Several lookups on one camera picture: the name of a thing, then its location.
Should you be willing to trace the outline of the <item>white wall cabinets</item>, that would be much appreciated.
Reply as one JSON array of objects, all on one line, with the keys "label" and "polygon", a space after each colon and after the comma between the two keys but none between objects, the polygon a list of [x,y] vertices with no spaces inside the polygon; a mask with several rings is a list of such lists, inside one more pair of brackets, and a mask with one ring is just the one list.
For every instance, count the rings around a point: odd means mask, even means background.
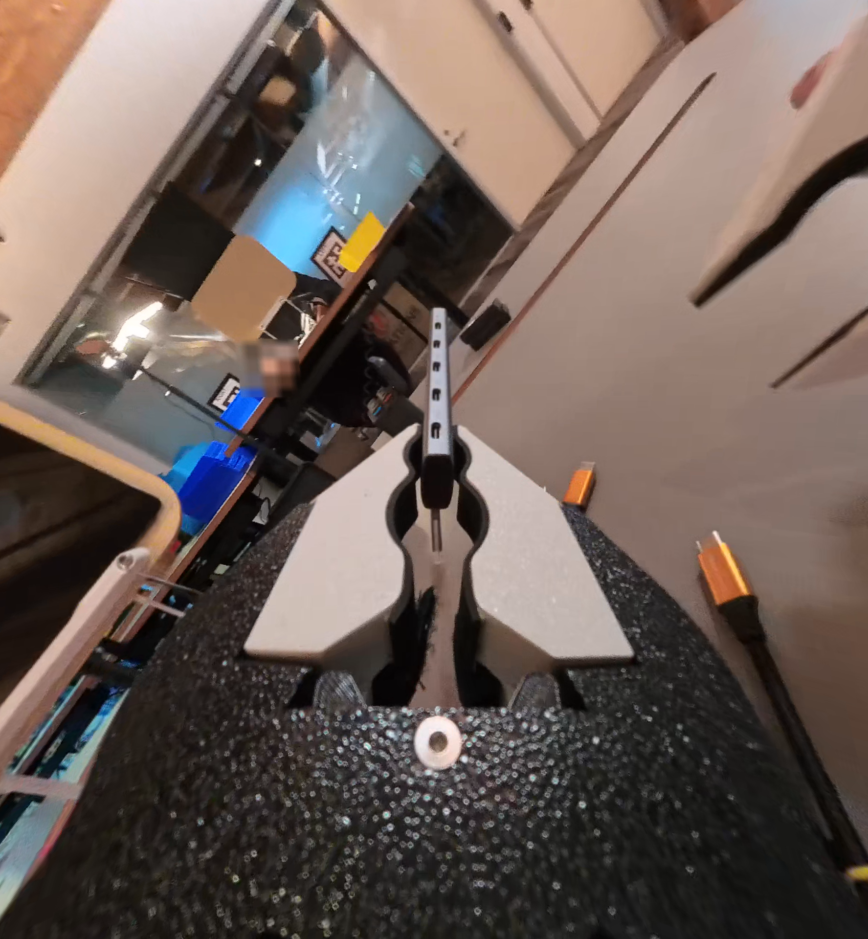
[{"label": "white wall cabinets", "polygon": [[668,36],[657,2],[324,6],[516,230]]}]

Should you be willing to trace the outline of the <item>white mirror stand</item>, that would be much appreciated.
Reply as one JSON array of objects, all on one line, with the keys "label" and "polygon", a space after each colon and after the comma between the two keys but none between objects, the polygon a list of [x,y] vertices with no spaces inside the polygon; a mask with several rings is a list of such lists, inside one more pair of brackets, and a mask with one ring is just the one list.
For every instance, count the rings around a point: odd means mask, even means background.
[{"label": "white mirror stand", "polygon": [[72,616],[0,703],[0,781],[12,757],[52,708],[72,675],[132,604],[155,557],[146,546],[117,555]]}]

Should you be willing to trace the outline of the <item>stack of blue bins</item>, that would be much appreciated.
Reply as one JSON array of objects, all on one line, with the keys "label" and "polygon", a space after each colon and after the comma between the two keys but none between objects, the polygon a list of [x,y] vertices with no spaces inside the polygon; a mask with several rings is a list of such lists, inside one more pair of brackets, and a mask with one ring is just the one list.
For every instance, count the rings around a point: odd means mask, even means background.
[{"label": "stack of blue bins", "polygon": [[232,432],[209,418],[198,418],[199,430],[179,445],[170,470],[161,478],[178,495],[181,509],[180,528],[192,537],[212,521],[228,497],[253,465],[255,449],[240,444],[229,450]]}]

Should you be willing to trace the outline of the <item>beige rounded panel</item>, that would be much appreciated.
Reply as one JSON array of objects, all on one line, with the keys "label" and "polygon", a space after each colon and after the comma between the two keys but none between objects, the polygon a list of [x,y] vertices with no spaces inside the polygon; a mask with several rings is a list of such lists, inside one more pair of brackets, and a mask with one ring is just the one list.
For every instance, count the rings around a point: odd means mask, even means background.
[{"label": "beige rounded panel", "polygon": [[256,239],[236,235],[191,300],[195,318],[236,344],[260,338],[297,286],[296,272]]}]

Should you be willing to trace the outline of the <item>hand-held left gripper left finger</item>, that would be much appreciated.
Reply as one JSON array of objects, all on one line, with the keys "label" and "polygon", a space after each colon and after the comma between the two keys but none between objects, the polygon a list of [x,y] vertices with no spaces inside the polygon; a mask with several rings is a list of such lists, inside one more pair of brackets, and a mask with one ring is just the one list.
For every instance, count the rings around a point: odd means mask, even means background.
[{"label": "hand-held left gripper left finger", "polygon": [[404,546],[422,432],[409,426],[315,498],[245,641],[250,657],[345,672],[373,705],[411,702],[435,607]]}]

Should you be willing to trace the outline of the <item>grey usb hub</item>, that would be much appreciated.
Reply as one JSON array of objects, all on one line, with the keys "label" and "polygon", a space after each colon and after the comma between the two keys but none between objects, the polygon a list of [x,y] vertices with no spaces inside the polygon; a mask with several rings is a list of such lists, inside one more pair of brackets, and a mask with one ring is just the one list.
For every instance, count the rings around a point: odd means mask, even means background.
[{"label": "grey usb hub", "polygon": [[441,514],[451,504],[454,484],[454,432],[451,418],[451,373],[448,313],[431,311],[427,411],[424,422],[420,494],[430,518],[433,562],[443,562]]}]

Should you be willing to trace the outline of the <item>glass partition window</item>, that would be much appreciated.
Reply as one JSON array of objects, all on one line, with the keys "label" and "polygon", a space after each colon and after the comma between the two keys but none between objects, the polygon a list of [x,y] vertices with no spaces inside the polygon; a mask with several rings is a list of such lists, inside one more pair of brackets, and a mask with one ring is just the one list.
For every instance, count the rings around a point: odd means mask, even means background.
[{"label": "glass partition window", "polygon": [[200,428],[187,412],[212,422],[207,400],[226,374],[241,376],[234,346],[198,323],[190,300],[122,266],[170,182],[235,236],[323,279],[311,256],[331,227],[347,238],[366,212],[388,225],[412,202],[402,240],[408,287],[393,288],[370,320],[377,334],[394,333],[396,348],[426,306],[463,301],[510,233],[318,2],[272,2],[23,380],[168,465]]}]

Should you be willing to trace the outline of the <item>black square panel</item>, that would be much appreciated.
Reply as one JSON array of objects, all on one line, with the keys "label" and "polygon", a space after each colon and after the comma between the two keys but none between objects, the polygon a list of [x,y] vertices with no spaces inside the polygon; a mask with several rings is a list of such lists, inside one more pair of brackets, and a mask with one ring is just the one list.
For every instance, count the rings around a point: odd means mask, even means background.
[{"label": "black square panel", "polygon": [[139,280],[192,300],[235,233],[173,182],[160,191],[122,260]]}]

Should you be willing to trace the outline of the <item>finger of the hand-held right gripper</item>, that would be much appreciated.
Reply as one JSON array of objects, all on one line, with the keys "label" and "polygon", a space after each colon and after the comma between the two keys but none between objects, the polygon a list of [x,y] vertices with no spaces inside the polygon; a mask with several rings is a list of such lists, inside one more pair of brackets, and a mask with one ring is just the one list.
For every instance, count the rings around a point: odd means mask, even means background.
[{"label": "finger of the hand-held right gripper", "polygon": [[868,13],[833,50],[791,136],[736,210],[689,299],[702,307],[788,241],[848,179],[868,174]]},{"label": "finger of the hand-held right gripper", "polygon": [[868,306],[792,364],[770,385],[810,389],[868,376]]}]

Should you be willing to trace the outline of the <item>yellow plastic bin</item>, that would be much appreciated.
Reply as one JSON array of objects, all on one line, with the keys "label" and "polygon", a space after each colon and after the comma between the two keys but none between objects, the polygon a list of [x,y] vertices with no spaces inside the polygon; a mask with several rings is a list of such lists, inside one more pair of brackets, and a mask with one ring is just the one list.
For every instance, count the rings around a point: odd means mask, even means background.
[{"label": "yellow plastic bin", "polygon": [[371,211],[366,212],[339,252],[341,268],[347,272],[357,272],[385,234],[386,227],[379,218]]}]

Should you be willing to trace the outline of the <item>small black box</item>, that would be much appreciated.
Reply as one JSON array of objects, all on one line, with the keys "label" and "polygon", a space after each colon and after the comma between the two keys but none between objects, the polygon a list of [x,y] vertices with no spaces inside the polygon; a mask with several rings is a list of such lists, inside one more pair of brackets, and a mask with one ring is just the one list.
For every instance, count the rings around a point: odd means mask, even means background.
[{"label": "small black box", "polygon": [[512,321],[509,307],[493,300],[472,319],[459,335],[459,340],[473,351],[481,351],[500,335]]}]

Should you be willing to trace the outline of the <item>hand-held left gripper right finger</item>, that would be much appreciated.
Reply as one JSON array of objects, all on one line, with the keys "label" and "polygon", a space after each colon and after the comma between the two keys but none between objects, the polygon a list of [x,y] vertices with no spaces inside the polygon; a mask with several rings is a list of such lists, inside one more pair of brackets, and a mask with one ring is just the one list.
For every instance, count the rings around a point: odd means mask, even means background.
[{"label": "hand-held left gripper right finger", "polygon": [[530,675],[635,652],[561,504],[469,429],[454,430],[461,565],[453,665],[463,706],[504,706]]}]

